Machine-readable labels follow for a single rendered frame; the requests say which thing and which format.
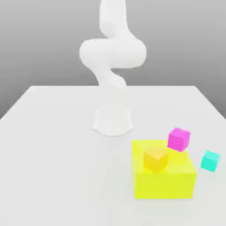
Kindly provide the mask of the small orange cube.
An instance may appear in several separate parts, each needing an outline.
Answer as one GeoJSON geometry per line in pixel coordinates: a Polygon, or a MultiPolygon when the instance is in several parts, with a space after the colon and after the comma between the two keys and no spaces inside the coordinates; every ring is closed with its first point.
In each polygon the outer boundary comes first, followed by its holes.
{"type": "Polygon", "coordinates": [[[143,166],[154,173],[162,171],[168,164],[168,151],[163,147],[150,147],[143,153],[143,166]]]}

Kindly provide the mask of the small magenta cube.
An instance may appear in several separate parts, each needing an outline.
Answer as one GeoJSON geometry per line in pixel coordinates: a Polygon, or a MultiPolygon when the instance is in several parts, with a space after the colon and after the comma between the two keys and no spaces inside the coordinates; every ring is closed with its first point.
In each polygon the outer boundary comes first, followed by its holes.
{"type": "Polygon", "coordinates": [[[174,128],[168,136],[167,147],[178,152],[183,152],[190,140],[191,132],[183,130],[181,128],[174,128]]]}

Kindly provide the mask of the small turquoise cube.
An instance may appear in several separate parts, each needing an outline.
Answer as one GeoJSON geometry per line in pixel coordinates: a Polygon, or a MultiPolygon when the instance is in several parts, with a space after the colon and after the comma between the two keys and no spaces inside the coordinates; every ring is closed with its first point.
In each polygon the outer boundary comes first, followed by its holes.
{"type": "Polygon", "coordinates": [[[220,154],[212,151],[206,151],[202,157],[201,168],[214,173],[218,166],[219,159],[220,154]]]}

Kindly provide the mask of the large yellow box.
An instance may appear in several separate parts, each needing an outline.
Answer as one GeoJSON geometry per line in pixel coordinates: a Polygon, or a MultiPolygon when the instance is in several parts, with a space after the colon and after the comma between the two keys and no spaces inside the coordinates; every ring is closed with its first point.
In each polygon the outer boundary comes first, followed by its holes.
{"type": "Polygon", "coordinates": [[[197,172],[186,150],[168,148],[167,140],[133,140],[131,163],[136,199],[192,198],[197,172]],[[155,147],[168,152],[168,164],[160,172],[143,165],[144,151],[155,147]]]}

